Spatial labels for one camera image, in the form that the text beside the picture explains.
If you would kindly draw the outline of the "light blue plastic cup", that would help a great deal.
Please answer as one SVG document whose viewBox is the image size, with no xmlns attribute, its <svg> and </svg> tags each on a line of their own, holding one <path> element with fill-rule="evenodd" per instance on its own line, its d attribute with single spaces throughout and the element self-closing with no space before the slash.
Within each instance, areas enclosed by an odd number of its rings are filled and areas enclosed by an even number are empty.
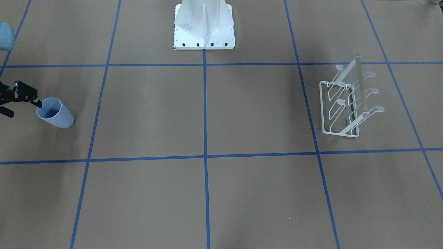
<svg viewBox="0 0 443 249">
<path fill-rule="evenodd" d="M 36 108 L 36 114 L 40 119 L 60 129 L 68 129 L 74 124 L 73 115 L 58 98 L 44 99 L 42 107 Z"/>
</svg>

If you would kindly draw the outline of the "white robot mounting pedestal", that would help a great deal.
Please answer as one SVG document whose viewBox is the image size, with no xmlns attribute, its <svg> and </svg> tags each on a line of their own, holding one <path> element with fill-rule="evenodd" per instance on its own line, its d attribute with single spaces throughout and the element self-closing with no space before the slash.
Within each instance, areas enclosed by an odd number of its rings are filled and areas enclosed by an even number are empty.
<svg viewBox="0 0 443 249">
<path fill-rule="evenodd" d="M 235 48 L 233 9 L 226 1 L 183 0 L 174 10 L 174 49 Z"/>
</svg>

